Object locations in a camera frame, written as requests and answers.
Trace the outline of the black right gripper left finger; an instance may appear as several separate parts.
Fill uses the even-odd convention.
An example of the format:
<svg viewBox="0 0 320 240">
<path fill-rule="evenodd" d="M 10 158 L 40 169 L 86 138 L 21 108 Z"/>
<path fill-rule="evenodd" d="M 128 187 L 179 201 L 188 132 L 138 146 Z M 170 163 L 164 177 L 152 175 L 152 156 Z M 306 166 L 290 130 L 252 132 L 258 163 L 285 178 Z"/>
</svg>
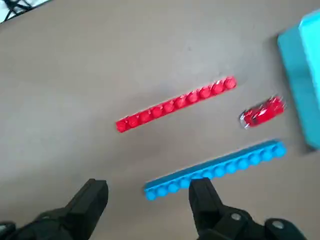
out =
<svg viewBox="0 0 320 240">
<path fill-rule="evenodd" d="M 0 238 L 88 240 L 108 204 L 108 198 L 107 182 L 91 178 L 64 207 L 45 211 L 22 227 L 17 227 L 13 221 L 1 221 Z"/>
</svg>

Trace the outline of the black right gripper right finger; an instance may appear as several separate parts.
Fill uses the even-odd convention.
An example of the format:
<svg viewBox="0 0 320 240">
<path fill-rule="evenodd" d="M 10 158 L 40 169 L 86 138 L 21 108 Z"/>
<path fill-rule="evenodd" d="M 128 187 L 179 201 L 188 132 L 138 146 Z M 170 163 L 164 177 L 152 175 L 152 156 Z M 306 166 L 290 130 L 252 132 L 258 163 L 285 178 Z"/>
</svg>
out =
<svg viewBox="0 0 320 240">
<path fill-rule="evenodd" d="M 251 215 L 222 203 L 209 178 L 194 179 L 188 189 L 199 240 L 305 240 L 290 221 L 269 218 L 256 223 Z"/>
</svg>

